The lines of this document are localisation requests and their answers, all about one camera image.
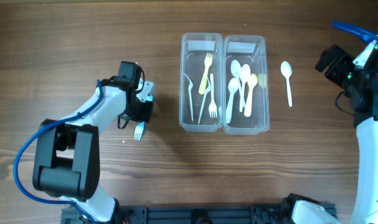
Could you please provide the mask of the light blue plastic fork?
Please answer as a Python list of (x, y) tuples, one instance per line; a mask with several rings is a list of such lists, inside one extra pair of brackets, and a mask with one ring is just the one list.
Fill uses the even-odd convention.
[(135, 127), (134, 140), (135, 141), (140, 141), (143, 133), (144, 133), (144, 122), (139, 123)]

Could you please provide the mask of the white plastic fork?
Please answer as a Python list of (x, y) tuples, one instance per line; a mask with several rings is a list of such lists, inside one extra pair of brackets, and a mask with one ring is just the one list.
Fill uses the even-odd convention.
[(189, 94), (189, 105), (190, 105), (190, 111), (191, 111), (191, 121), (194, 121), (194, 110), (193, 110), (193, 104), (192, 104), (192, 88), (194, 86), (191, 79), (184, 73), (184, 76), (188, 79), (189, 85), (188, 85), (188, 94)]
[(210, 95), (211, 101), (209, 105), (209, 113), (211, 118), (217, 118), (217, 105), (214, 99), (214, 74), (211, 73), (210, 75)]
[(201, 110), (200, 110), (200, 113), (199, 113), (198, 124), (201, 123), (201, 118), (202, 118), (202, 114), (203, 114), (203, 110), (204, 110), (204, 105), (205, 105), (205, 101), (206, 101), (206, 97), (207, 97), (208, 92), (210, 92), (210, 81), (207, 78), (207, 88), (206, 88), (204, 96), (203, 96)]

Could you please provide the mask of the yellow plastic fork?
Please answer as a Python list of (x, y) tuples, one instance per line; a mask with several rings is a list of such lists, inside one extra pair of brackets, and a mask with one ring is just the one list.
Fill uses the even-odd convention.
[(205, 66), (204, 67), (204, 73), (203, 73), (201, 83), (199, 85), (199, 90), (198, 90), (198, 93), (200, 95), (203, 95), (205, 93), (206, 88), (207, 88), (207, 76), (208, 76), (209, 68), (212, 65), (212, 61), (213, 61), (213, 55), (211, 53), (207, 52), (206, 57), (204, 59), (204, 66)]

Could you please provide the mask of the yellow plastic spoon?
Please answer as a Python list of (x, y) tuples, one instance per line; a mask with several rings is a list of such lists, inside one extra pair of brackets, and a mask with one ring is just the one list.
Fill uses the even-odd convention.
[(253, 102), (253, 89), (258, 83), (257, 75), (252, 73), (250, 75), (250, 78), (248, 79), (248, 94), (247, 94), (247, 101), (246, 106), (244, 110), (244, 116), (245, 117), (251, 117), (252, 114), (252, 102)]

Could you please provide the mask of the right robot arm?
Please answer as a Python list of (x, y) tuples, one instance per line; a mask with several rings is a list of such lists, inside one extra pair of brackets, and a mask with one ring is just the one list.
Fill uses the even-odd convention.
[(378, 42), (370, 42), (357, 57), (333, 45), (315, 69), (343, 89), (353, 110), (359, 172), (351, 223), (378, 223)]

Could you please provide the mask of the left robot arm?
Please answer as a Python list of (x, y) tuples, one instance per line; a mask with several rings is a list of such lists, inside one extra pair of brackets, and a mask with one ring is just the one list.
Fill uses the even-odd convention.
[(114, 120), (150, 121), (153, 84), (143, 69), (122, 61), (116, 76), (98, 82), (93, 96), (63, 120), (46, 119), (32, 175), (33, 187), (77, 206), (92, 223), (121, 223), (120, 205), (100, 186), (99, 136)]

